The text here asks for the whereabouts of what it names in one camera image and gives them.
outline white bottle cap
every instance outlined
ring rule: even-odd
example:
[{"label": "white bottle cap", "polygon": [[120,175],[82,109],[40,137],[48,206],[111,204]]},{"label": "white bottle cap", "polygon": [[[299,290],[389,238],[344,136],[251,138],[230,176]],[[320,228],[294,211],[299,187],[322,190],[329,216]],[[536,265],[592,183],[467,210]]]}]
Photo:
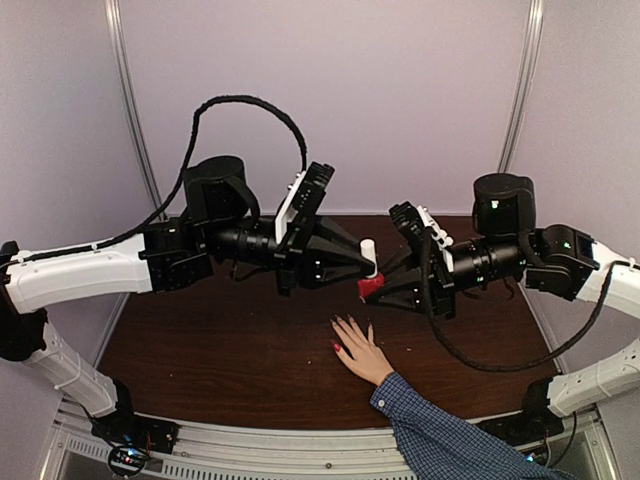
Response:
[{"label": "white bottle cap", "polygon": [[360,255],[364,258],[373,262],[376,269],[373,272],[373,275],[367,275],[367,278],[375,278],[378,275],[378,262],[376,260],[376,242],[367,238],[360,242]]}]

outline white wall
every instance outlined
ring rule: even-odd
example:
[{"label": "white wall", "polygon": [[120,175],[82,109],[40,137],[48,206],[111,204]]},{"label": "white wall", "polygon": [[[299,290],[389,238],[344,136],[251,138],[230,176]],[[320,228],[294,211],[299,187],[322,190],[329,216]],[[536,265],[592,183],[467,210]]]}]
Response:
[{"label": "white wall", "polygon": [[[640,3],[547,2],[536,75],[514,173],[535,182],[539,225],[566,223],[617,252],[640,256]],[[580,328],[592,305],[529,294],[554,345]],[[640,322],[605,309],[563,356],[569,371],[640,336]],[[624,478],[640,472],[640,392],[600,410]]]},{"label": "white wall", "polygon": [[[101,0],[0,2],[0,242],[42,249],[119,233],[150,211]],[[50,320],[94,360],[115,297]],[[32,479],[59,396],[0,361],[0,476]]]},{"label": "white wall", "polygon": [[[193,111],[249,93],[289,113],[310,159],[336,167],[324,212],[411,199],[470,211],[495,171],[518,78],[527,0],[122,2],[135,93],[163,195]],[[263,210],[299,169],[288,130],[256,107],[215,107],[194,161],[235,153]],[[176,202],[172,213],[184,206]]]}]

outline wooden table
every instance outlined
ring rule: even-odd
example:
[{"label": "wooden table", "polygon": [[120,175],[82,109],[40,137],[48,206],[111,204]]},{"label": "wooden table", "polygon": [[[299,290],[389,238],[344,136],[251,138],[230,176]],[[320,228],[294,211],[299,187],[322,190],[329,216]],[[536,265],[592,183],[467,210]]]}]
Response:
[{"label": "wooden table", "polygon": [[[339,217],[354,235],[376,240],[388,259],[403,239],[388,217]],[[456,239],[473,236],[466,217],[444,217]],[[372,322],[392,365],[424,397],[463,418],[517,410],[527,386],[555,374],[552,363],[516,374],[474,371],[434,339],[424,317],[362,304],[355,282],[276,294],[272,273],[232,283],[230,265],[189,289],[132,296],[101,370],[125,382],[136,410],[242,427],[329,429],[388,425],[368,404],[371,385],[347,371],[331,347],[329,318]],[[488,296],[506,296],[500,282]],[[547,352],[524,298],[457,297],[452,341],[472,358],[520,363]]]}]

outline mannequin hand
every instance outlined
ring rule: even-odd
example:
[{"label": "mannequin hand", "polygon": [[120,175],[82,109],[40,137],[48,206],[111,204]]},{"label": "mannequin hand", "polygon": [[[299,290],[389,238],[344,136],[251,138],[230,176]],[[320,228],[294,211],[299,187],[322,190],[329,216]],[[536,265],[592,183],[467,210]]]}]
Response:
[{"label": "mannequin hand", "polygon": [[360,327],[349,316],[349,323],[338,317],[338,321],[331,321],[345,347],[351,352],[351,356],[339,343],[333,342],[333,348],[342,360],[342,363],[360,378],[373,383],[376,386],[393,373],[393,367],[389,364],[384,353],[373,343],[373,327],[369,324],[368,337],[365,337]]}]

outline plaid sleeve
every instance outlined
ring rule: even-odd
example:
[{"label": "plaid sleeve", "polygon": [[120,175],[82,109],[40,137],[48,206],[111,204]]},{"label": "plaid sleeve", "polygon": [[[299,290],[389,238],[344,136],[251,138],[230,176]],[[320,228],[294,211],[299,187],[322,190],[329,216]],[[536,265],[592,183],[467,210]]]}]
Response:
[{"label": "plaid sleeve", "polygon": [[389,417],[398,450],[421,480],[575,480],[436,407],[397,373],[376,389],[371,405]]}]

